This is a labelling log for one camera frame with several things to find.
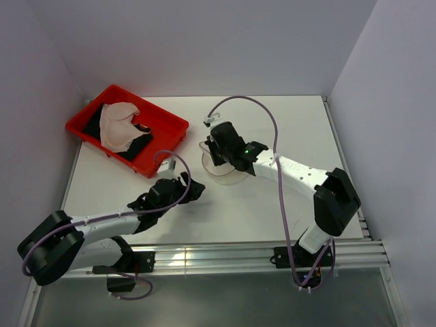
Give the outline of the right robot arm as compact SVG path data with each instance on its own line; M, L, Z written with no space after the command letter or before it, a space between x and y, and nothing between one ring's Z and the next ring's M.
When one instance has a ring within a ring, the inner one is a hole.
M346 171L306 166L259 142L245 142L231 122L220 118L207 118L204 124L210 131L205 152L214 167L228 165L234 172L276 181L313 201L314 222L298 239L294 251L298 263L312 264L323 245L342 235L360 208L360 198Z

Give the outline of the white mesh laundry bag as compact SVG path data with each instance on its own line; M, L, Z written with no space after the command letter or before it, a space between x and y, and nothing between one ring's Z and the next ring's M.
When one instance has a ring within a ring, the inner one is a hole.
M224 163L221 166L215 166L212 161L211 152L205 142L200 142L199 147L202 151L202 166L206 171L209 179L220 185L236 185L243 182L248 174L236 170L229 163Z

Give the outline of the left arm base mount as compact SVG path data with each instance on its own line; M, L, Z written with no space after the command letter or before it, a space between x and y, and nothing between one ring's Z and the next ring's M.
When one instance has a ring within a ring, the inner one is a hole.
M107 241L109 241L109 245L114 245L120 256L112 265L94 266L92 270L94 274L153 272L156 254L154 251L134 251L121 236L114 236Z

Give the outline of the beige bra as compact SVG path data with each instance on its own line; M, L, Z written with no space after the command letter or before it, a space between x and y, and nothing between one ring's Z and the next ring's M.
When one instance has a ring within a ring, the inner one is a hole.
M132 142L144 134L131 122L139 112L134 104L128 102L104 104L99 120L102 146L113 153L127 151Z

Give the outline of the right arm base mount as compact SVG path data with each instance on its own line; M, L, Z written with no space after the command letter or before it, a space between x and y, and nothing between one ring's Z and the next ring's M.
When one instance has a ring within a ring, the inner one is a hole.
M307 250L303 249L299 243L296 243L292 246L292 256L294 261L295 268L311 268L315 261L318 259L318 257L321 255L321 252L323 250L324 246L322 248L312 254L309 253ZM326 248L326 251L320 258L319 262L317 263L317 266L323 267L330 267L333 263L333 260L335 259L335 256L332 252L332 247L329 245ZM286 246L280 246L280 247L274 247L273 248L273 255L269 259L270 263L275 265L276 268L290 268L290 259L289 259L289 253Z

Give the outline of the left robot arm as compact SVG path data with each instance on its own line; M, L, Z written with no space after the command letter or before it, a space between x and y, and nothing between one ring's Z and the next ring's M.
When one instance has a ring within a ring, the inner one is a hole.
M22 272L38 285L49 285L65 273L91 267L99 273L130 273L145 264L124 239L154 227L172 207L196 201L205 185L188 172L161 178L127 206L103 215L73 217L50 214L17 247Z

